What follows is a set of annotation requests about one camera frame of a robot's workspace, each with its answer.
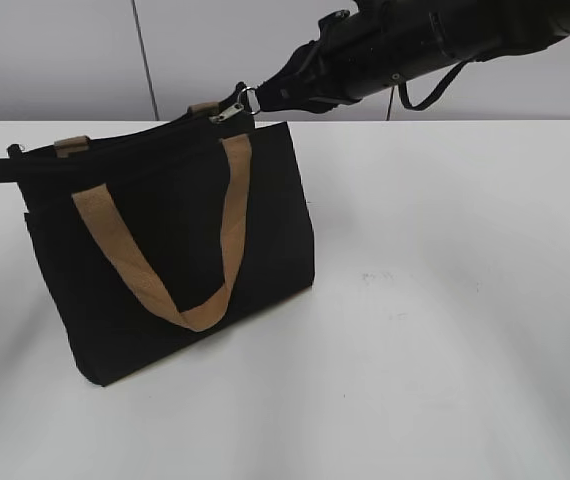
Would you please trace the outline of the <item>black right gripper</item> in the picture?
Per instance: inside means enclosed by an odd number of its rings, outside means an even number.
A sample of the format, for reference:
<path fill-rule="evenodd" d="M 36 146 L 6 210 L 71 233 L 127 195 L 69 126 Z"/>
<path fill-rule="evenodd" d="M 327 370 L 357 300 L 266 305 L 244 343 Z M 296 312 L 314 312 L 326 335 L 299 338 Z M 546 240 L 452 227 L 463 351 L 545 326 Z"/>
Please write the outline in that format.
<path fill-rule="evenodd" d="M 359 11 L 321 35 L 309 86 L 299 71 L 316 43 L 298 47 L 255 91 L 261 112 L 324 114 L 336 105 L 413 80 L 445 66 L 443 1 L 359 1 Z"/>

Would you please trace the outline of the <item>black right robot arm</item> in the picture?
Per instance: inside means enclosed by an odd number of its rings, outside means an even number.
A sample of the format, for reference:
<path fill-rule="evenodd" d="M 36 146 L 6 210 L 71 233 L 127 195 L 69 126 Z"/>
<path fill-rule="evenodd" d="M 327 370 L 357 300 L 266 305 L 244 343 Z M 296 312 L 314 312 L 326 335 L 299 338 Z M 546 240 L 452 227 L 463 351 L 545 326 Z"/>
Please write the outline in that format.
<path fill-rule="evenodd" d="M 326 113 L 398 88 L 424 111 L 473 62 L 537 53 L 570 37 L 570 1 L 360 1 L 333 12 L 255 90 L 261 111 Z"/>

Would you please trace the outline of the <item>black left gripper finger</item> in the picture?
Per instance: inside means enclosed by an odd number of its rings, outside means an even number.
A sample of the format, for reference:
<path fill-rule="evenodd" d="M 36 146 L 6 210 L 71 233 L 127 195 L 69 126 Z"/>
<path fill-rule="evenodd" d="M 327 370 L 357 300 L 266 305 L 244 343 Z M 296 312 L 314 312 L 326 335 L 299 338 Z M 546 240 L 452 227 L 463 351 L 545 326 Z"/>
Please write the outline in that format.
<path fill-rule="evenodd" d="M 0 181 L 25 181 L 40 177 L 66 175 L 73 162 L 48 158 L 0 158 Z"/>

